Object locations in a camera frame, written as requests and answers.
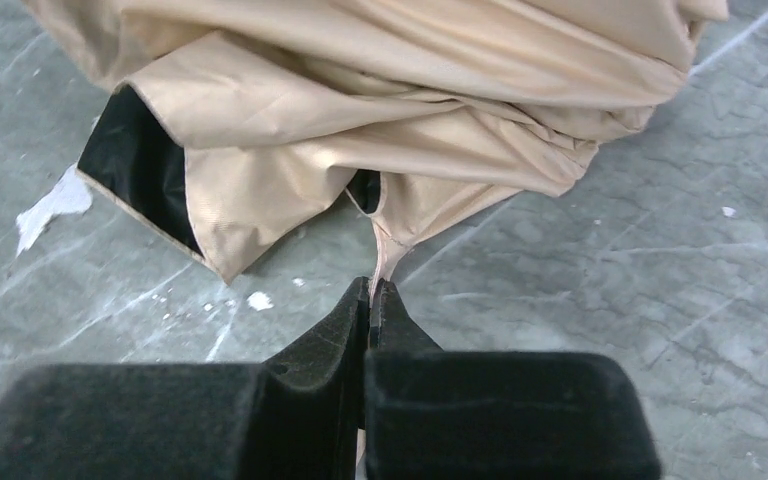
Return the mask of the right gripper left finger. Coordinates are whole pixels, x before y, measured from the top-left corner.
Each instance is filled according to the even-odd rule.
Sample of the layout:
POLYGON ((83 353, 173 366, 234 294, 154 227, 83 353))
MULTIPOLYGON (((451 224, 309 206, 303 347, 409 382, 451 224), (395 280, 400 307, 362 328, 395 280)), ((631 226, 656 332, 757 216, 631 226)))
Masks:
POLYGON ((48 364, 0 400, 0 479, 351 479, 368 281, 256 363, 48 364))

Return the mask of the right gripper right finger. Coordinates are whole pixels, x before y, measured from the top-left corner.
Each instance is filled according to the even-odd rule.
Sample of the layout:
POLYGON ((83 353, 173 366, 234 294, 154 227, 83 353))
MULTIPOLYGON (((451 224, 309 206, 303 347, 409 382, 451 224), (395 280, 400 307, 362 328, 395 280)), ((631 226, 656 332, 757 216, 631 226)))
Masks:
POLYGON ((380 281, 365 359, 371 479, 658 479, 635 386, 587 352, 442 349, 380 281))

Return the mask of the beige folding umbrella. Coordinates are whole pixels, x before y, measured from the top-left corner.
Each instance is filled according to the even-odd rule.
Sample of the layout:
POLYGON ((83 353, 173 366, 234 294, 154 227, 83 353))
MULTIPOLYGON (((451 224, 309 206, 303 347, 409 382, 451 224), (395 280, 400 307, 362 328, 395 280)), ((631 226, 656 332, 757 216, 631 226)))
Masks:
POLYGON ((108 103, 79 174, 231 281, 342 195, 375 277, 560 196, 685 85, 724 1, 30 1, 108 103))

